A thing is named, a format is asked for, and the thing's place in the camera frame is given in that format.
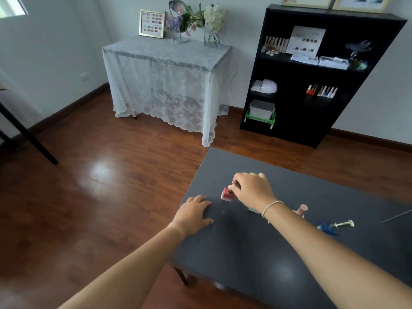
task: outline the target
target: wooden floor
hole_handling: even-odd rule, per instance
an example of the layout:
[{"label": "wooden floor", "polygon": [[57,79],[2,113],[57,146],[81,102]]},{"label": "wooden floor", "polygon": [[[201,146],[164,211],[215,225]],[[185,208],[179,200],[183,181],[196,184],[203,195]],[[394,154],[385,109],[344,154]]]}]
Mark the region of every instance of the wooden floor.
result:
[{"label": "wooden floor", "polygon": [[[317,150],[218,118],[212,146],[412,203],[412,155],[326,137]],[[165,227],[208,149],[201,134],[151,116],[116,119],[101,95],[0,159],[0,307],[53,309]],[[170,266],[144,308],[254,308]]]}]

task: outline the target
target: black bookshelf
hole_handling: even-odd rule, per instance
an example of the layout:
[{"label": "black bookshelf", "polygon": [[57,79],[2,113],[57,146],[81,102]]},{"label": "black bookshelf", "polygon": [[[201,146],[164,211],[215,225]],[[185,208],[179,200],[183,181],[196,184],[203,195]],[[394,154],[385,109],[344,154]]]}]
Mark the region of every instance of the black bookshelf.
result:
[{"label": "black bookshelf", "polygon": [[[317,148],[406,22],[392,14],[270,5],[263,21],[240,129]],[[295,26],[326,29],[317,56],[349,58],[351,51],[345,48],[347,43],[372,41],[373,50],[357,57],[368,61],[369,67],[339,70],[295,62],[290,54],[269,56],[261,52],[266,36],[290,38]],[[263,79],[275,81],[277,93],[265,95],[250,90],[255,80]],[[307,88],[315,83],[338,87],[335,98],[307,95]],[[244,122],[249,105],[255,99],[276,104],[273,129],[250,119]]]}]

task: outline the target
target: white hydrangea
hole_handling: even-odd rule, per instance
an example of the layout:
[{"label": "white hydrangea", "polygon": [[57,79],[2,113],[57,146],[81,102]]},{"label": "white hydrangea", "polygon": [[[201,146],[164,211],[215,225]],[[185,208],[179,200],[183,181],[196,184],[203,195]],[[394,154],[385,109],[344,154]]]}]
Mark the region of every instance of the white hydrangea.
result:
[{"label": "white hydrangea", "polygon": [[224,27],[225,15],[226,10],[221,4],[209,5],[203,13],[206,27],[214,33],[220,32]]}]

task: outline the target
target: person's left hand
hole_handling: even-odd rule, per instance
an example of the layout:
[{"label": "person's left hand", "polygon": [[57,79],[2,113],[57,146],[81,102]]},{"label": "person's left hand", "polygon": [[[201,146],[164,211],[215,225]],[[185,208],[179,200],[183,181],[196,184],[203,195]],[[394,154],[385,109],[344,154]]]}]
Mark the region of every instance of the person's left hand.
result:
[{"label": "person's left hand", "polygon": [[169,226],[179,228],[184,237],[196,234],[200,229],[213,223],[213,219],[203,219],[203,212],[210,204],[211,202],[207,201],[204,195],[189,197],[180,206]]}]

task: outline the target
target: window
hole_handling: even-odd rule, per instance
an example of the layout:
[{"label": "window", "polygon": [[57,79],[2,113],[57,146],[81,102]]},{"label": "window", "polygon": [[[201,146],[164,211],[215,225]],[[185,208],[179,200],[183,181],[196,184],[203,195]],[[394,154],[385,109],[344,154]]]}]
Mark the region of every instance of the window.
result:
[{"label": "window", "polygon": [[0,18],[27,15],[20,0],[0,0]]}]

